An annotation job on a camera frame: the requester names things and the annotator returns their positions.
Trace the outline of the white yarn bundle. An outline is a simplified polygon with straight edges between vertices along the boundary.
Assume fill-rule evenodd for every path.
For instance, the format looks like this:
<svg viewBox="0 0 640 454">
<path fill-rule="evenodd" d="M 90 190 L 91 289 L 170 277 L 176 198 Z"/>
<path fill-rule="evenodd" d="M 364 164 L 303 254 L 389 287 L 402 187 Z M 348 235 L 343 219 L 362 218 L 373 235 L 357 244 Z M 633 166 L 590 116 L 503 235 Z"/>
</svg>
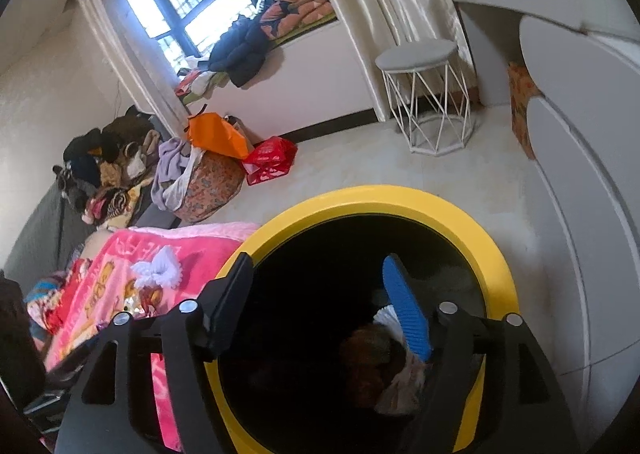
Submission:
<svg viewBox="0 0 640 454">
<path fill-rule="evenodd" d="M 164 246 L 149 261 L 130 266 L 136 289 L 175 289 L 182 280 L 181 264 L 170 246 Z"/>
</svg>

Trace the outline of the white plastic bag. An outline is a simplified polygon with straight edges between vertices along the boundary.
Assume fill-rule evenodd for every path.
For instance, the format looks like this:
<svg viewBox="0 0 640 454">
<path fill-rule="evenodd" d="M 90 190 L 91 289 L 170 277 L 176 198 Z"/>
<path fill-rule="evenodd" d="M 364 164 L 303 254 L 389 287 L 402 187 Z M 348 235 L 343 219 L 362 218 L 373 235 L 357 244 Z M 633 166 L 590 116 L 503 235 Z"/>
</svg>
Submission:
<svg viewBox="0 0 640 454">
<path fill-rule="evenodd" d="M 388 304 L 378 310 L 373 323 L 390 335 L 393 376 L 375 405 L 378 414 L 404 416 L 419 411 L 426 378 L 426 363 L 408 346 L 394 307 Z"/>
</svg>

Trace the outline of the orange cardboard box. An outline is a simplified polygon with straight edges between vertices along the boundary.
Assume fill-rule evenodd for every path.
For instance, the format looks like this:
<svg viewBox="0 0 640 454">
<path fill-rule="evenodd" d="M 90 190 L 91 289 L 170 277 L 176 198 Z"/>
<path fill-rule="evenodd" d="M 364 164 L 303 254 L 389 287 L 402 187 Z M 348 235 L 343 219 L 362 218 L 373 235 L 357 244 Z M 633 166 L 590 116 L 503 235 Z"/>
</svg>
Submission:
<svg viewBox="0 0 640 454">
<path fill-rule="evenodd" d="M 527 107 L 529 100 L 534 96 L 539 96 L 540 91 L 525 66 L 511 62 L 506 72 L 510 88 L 512 131 L 527 158 L 535 160 L 536 156 L 528 133 Z"/>
</svg>

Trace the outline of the left cream curtain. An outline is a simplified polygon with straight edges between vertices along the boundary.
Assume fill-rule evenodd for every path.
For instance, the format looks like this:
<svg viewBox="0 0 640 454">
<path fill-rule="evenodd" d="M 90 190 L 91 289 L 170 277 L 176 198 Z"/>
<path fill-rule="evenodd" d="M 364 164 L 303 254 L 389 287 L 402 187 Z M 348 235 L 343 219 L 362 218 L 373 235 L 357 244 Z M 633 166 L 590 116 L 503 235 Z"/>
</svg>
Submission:
<svg viewBox="0 0 640 454">
<path fill-rule="evenodd" d="M 188 111 L 175 94 L 178 77 L 127 0 L 78 0 L 78 4 L 134 104 L 160 118 L 173 136 L 182 136 Z"/>
</svg>

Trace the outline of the black jacket on sill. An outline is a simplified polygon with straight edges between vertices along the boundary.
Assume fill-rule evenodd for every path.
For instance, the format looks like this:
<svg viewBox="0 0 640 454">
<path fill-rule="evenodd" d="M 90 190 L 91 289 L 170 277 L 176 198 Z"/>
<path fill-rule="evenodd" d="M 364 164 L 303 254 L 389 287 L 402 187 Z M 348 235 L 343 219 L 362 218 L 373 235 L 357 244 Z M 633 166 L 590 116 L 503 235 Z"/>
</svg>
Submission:
<svg viewBox="0 0 640 454">
<path fill-rule="evenodd" d="M 265 63 L 270 39 L 258 21 L 239 15 L 209 53 L 207 69 L 226 73 L 235 87 L 250 82 Z"/>
</svg>

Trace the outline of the white round chair back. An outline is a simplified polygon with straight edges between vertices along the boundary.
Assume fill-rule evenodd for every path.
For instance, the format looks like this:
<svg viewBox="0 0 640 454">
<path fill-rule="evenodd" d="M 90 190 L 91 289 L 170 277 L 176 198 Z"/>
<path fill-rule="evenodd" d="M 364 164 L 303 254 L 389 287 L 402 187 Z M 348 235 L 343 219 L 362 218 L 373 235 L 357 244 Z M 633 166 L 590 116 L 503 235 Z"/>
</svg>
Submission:
<svg viewBox="0 0 640 454">
<path fill-rule="evenodd" d="M 554 369 L 590 448 L 639 377 L 639 48 L 531 16 L 520 41 Z"/>
</svg>

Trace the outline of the grey headboard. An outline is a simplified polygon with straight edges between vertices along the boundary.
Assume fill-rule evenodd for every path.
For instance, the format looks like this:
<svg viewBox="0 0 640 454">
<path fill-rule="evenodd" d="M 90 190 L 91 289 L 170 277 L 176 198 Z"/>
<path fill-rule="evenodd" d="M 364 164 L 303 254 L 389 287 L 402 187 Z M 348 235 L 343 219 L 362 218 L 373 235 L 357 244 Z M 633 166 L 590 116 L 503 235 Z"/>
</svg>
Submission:
<svg viewBox="0 0 640 454">
<path fill-rule="evenodd" d="M 67 268 L 73 252 L 94 232 L 53 183 L 27 219 L 2 264 L 4 276 L 26 295 L 42 278 Z"/>
</svg>

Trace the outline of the orange cloth bag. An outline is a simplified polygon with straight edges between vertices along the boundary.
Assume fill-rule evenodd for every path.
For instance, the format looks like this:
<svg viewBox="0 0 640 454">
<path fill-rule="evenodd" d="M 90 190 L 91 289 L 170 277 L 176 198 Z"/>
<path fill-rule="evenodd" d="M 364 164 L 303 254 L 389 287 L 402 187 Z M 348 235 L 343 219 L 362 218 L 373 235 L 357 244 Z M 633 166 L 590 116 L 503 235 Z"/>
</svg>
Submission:
<svg viewBox="0 0 640 454">
<path fill-rule="evenodd" d="M 191 117 L 186 135 L 193 146 L 206 152 L 239 160 L 250 154 L 245 136 L 216 113 Z"/>
</svg>

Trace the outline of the pink teddy bear blanket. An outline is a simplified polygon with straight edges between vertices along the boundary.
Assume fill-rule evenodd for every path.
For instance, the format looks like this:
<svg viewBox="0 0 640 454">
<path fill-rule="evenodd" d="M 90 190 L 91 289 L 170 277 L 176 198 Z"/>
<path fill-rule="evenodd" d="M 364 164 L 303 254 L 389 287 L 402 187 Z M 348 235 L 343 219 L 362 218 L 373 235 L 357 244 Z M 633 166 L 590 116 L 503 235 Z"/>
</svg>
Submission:
<svg viewBox="0 0 640 454">
<path fill-rule="evenodd" d="M 128 229 L 113 233 L 96 256 L 90 259 L 91 266 L 77 289 L 70 314 L 63 327 L 53 335 L 44 361 L 46 369 L 52 370 L 85 341 L 98 336 L 120 312 L 126 312 L 136 320 L 156 318 L 184 300 L 198 298 L 208 282 L 227 275 L 236 257 L 242 254 L 242 244 L 254 231 L 254 224 L 235 222 L 174 230 Z M 164 246 L 174 250 L 181 264 L 180 285 L 175 289 L 136 289 L 130 266 L 138 261 L 151 260 Z M 217 360 L 206 364 L 206 374 L 224 424 L 235 448 L 238 448 L 229 430 L 227 415 L 220 406 L 221 390 L 210 380 Z M 167 448 L 164 453 L 185 453 L 169 401 L 163 357 L 158 353 L 152 354 L 151 366 L 160 434 Z"/>
</svg>

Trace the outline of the lavender garment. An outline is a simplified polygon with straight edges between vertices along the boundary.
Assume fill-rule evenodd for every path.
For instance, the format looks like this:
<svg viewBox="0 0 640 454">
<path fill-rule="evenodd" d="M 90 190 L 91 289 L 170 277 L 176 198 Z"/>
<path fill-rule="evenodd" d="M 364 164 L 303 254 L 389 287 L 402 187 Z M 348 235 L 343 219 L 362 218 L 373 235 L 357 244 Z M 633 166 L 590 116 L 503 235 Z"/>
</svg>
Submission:
<svg viewBox="0 0 640 454">
<path fill-rule="evenodd" d="M 171 138 L 158 146 L 151 198 L 160 210 L 175 212 L 182 204 L 181 196 L 169 189 L 186 172 L 190 154 L 191 144 L 179 138 Z"/>
</svg>

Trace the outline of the orange black patterned quilt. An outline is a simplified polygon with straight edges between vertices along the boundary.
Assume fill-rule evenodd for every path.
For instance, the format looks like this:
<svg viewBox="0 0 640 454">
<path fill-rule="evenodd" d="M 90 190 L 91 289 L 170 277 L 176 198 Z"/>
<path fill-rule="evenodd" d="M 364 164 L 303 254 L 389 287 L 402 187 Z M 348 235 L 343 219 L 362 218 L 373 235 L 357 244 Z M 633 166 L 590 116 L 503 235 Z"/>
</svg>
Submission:
<svg viewBox="0 0 640 454">
<path fill-rule="evenodd" d="M 259 25 L 270 40 L 282 42 L 335 19 L 330 0 L 274 0 Z"/>
</svg>

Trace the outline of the red shopping bag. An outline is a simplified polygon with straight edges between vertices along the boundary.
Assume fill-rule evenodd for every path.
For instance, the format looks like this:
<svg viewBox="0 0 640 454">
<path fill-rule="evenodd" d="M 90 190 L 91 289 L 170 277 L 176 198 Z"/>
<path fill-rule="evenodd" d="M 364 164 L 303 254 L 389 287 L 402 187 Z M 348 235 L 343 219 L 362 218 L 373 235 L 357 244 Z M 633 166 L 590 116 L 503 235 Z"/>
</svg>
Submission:
<svg viewBox="0 0 640 454">
<path fill-rule="evenodd" d="M 286 176 L 297 154 L 297 145 L 280 136 L 272 136 L 265 140 L 243 160 L 248 185 Z"/>
</svg>

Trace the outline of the floral laundry basket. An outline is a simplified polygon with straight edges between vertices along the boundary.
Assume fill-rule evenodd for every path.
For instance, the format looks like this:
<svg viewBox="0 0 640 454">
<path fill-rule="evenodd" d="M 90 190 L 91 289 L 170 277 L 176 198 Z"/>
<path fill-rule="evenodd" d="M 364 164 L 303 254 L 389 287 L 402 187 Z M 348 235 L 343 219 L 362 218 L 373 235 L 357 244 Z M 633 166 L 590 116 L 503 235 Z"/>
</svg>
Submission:
<svg viewBox="0 0 640 454">
<path fill-rule="evenodd" d="M 244 179 L 244 168 L 235 159 L 205 152 L 174 215 L 188 223 L 209 218 L 240 192 Z"/>
</svg>

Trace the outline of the yellow rimmed black trash bin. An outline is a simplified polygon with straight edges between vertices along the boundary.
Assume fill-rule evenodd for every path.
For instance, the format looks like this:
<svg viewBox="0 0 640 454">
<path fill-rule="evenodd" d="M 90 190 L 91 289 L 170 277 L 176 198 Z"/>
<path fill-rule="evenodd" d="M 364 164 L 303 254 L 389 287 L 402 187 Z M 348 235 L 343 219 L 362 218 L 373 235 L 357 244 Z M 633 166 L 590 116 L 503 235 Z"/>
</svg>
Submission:
<svg viewBox="0 0 640 454">
<path fill-rule="evenodd" d="M 359 406 L 347 359 L 399 257 L 420 292 L 502 318 L 518 308 L 496 243 L 466 212 L 397 185 L 329 192 L 282 212 L 241 246 L 254 280 L 230 347 L 207 374 L 241 453 L 400 453 L 408 418 Z"/>
</svg>

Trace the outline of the red garment on bed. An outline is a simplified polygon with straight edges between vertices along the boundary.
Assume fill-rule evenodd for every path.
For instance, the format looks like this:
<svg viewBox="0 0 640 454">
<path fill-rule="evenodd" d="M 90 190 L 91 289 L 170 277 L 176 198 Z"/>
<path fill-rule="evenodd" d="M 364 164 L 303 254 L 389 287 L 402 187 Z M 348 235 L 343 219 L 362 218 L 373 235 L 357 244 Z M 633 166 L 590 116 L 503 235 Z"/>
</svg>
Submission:
<svg viewBox="0 0 640 454">
<path fill-rule="evenodd" d="M 47 294 L 42 319 L 51 335 L 55 335 L 65 324 L 77 289 L 86 278 L 91 263 L 90 259 L 78 258 L 66 272 L 63 284 Z"/>
</svg>

